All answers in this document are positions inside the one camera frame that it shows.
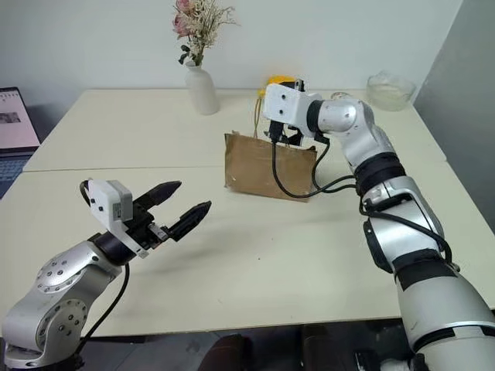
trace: floor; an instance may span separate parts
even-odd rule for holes
[[[374,349],[381,359],[409,355],[400,320],[324,324],[339,353],[352,359],[354,349]],[[196,370],[210,347],[225,335],[241,333],[253,342],[252,370],[302,370],[301,326],[250,328],[239,331],[154,335],[133,339],[95,339],[82,356],[84,371],[190,371]]]

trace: flower vase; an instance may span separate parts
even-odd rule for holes
[[[194,108],[199,114],[214,114],[220,109],[217,92],[210,74],[193,61],[186,63],[186,85]]]

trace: brown paper bag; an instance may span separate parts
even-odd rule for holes
[[[225,186],[237,192],[276,199],[294,199],[283,193],[271,172],[271,142],[240,134],[225,134]],[[277,147],[277,175],[285,188],[296,194],[311,192],[311,170],[316,150]]]

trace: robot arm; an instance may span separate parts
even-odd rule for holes
[[[169,238],[180,240],[208,213],[211,202],[194,206],[170,228],[153,222],[148,210],[167,200],[180,184],[160,184],[133,202],[131,192],[120,182],[82,183],[91,212],[108,231],[92,236],[43,265],[29,293],[3,322],[7,367],[77,368],[80,334],[90,307],[121,273],[121,266],[126,266],[128,277],[130,260],[147,257]]]
[[[413,370],[495,369],[495,317],[451,262],[437,217],[406,175],[387,135],[363,101],[322,100],[272,84],[264,116],[306,137],[336,137],[356,178],[364,233],[375,264],[394,274]]]

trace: white table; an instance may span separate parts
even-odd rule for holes
[[[347,171],[342,162],[323,167],[328,177]],[[495,237],[466,190],[446,162],[412,163],[408,173],[442,221],[454,261],[495,307]],[[180,243],[131,262],[128,291],[97,335],[400,315],[393,277],[374,266],[352,190],[307,204],[243,195],[224,188],[224,170],[215,166],[21,174],[0,203],[0,318],[46,260],[102,230],[77,188],[89,176],[119,179],[135,196],[182,180],[176,195],[152,210],[162,223],[213,201],[210,214]],[[97,300],[90,322],[113,300],[121,279]]]
[[[361,99],[362,90],[348,90]],[[332,92],[320,92],[329,98]],[[224,133],[252,135],[254,90],[219,90],[221,110],[200,116],[185,90],[89,90],[56,126],[25,171],[224,165]],[[415,109],[374,107],[403,164],[446,157]],[[261,132],[268,127],[264,121]],[[345,161],[333,141],[333,161]]]

